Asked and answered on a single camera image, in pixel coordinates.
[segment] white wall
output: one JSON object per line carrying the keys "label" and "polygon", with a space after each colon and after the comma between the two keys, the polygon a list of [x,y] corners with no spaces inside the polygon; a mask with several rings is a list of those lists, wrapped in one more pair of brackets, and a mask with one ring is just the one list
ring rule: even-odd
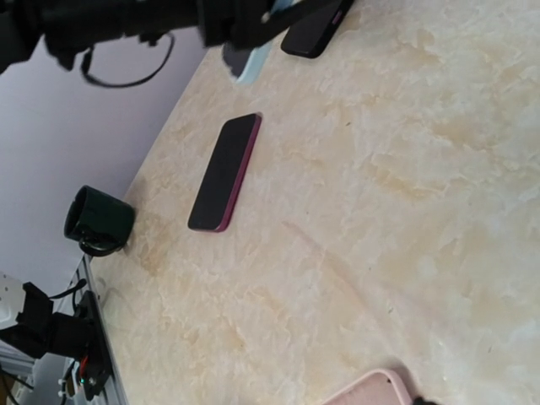
{"label": "white wall", "polygon": [[[63,290],[81,253],[63,237],[77,190],[89,184],[122,197],[203,58],[193,30],[176,31],[169,63],[134,89],[97,89],[67,73],[42,44],[0,76],[0,271]],[[111,82],[153,72],[168,40],[98,45],[93,73]]]}

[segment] table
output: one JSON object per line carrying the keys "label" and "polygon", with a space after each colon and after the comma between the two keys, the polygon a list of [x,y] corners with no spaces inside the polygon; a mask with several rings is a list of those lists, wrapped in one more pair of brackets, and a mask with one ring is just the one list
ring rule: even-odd
{"label": "table", "polygon": [[[358,2],[326,53],[234,86],[211,50],[93,263],[132,405],[317,405],[408,369],[540,402],[540,3]],[[222,125],[261,111],[235,215],[186,227]]]}

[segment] mug handle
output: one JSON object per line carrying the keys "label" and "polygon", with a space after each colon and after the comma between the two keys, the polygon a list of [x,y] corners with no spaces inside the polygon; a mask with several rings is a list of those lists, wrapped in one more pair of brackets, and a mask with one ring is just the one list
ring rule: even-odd
{"label": "mug handle", "polygon": [[90,244],[91,241],[96,240],[96,239],[97,238],[95,236],[94,237],[89,236],[89,235],[83,236],[83,238],[78,242],[78,247],[80,248],[81,251],[83,251],[84,253],[92,257],[109,256],[111,253],[114,253],[115,251],[119,251],[122,248],[121,246],[114,246],[117,243],[117,241],[112,238],[108,238],[108,239],[111,239],[110,242],[114,244],[113,247],[110,247],[108,249],[96,249]]}

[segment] cup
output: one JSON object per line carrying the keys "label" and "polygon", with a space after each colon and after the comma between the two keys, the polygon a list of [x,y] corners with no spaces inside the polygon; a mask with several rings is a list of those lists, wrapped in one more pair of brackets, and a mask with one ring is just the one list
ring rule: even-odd
{"label": "cup", "polygon": [[77,241],[84,253],[104,257],[126,245],[134,222],[131,205],[83,186],[67,213],[64,236]]}

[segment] light blue phone case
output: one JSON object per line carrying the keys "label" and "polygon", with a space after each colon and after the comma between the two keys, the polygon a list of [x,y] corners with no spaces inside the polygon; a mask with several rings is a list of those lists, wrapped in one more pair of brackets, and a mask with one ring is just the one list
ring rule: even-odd
{"label": "light blue phone case", "polygon": [[[276,0],[276,2],[273,4],[272,10],[270,10],[270,14],[289,7],[292,2],[293,0]],[[262,67],[264,66],[264,62],[267,60],[271,47],[272,42],[269,41],[263,46],[255,48],[253,51],[251,51],[250,57],[247,59],[246,67],[244,67],[242,74],[238,78],[233,77],[235,83],[254,83],[261,74]]]}

